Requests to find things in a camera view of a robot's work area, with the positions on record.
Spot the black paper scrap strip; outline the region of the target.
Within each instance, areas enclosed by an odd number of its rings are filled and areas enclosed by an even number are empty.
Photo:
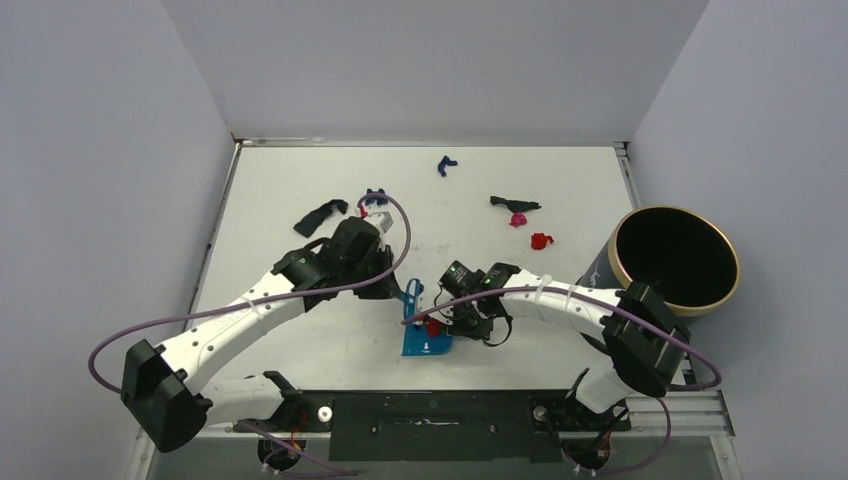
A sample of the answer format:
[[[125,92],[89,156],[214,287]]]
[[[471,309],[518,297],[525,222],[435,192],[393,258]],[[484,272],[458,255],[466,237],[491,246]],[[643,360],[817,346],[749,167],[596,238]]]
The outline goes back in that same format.
[[[294,224],[293,230],[301,236],[309,238],[330,216],[334,213],[346,214],[348,208],[349,204],[345,200],[329,200],[302,217]]]

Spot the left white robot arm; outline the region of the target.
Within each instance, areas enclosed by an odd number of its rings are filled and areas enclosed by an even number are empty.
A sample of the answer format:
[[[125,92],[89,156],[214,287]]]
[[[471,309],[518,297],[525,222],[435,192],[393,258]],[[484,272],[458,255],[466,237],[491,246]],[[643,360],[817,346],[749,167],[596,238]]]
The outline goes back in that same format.
[[[283,375],[241,380],[215,375],[283,323],[343,291],[363,300],[398,298],[395,257],[385,241],[388,212],[341,221],[333,235],[291,250],[231,304],[158,345],[141,340],[125,355],[120,398],[155,447],[172,452],[205,427],[262,420],[282,431],[297,420],[297,394]]]

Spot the blue plastic dustpan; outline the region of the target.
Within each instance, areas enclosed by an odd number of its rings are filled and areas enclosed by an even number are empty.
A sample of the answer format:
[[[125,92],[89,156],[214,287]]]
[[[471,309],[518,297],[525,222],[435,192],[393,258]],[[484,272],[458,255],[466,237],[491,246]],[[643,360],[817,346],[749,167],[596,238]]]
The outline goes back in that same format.
[[[402,293],[403,318],[417,313],[418,301],[424,292],[424,285],[418,278],[411,278]],[[404,357],[442,356],[450,352],[453,339],[444,331],[437,338],[429,338],[423,321],[406,325],[404,328],[401,355]]]

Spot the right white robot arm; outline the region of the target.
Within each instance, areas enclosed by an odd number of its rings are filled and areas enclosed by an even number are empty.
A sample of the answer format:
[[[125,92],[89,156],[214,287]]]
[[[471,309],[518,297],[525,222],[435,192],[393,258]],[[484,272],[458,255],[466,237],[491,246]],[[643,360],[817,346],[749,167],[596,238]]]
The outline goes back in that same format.
[[[585,367],[565,402],[568,421],[588,429],[625,397],[664,397],[683,357],[688,332],[649,287],[579,286],[496,263],[471,270],[453,262],[438,281],[454,299],[448,330],[486,340],[497,318],[565,327],[600,345],[603,361]]]

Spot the red paper scrap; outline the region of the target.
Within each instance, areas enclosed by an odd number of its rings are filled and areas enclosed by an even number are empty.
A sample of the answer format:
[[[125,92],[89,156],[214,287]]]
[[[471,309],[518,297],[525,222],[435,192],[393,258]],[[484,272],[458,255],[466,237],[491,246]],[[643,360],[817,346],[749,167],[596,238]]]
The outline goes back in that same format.
[[[426,327],[426,332],[429,338],[437,338],[444,334],[445,324],[435,320],[433,318],[428,318],[424,325]]]

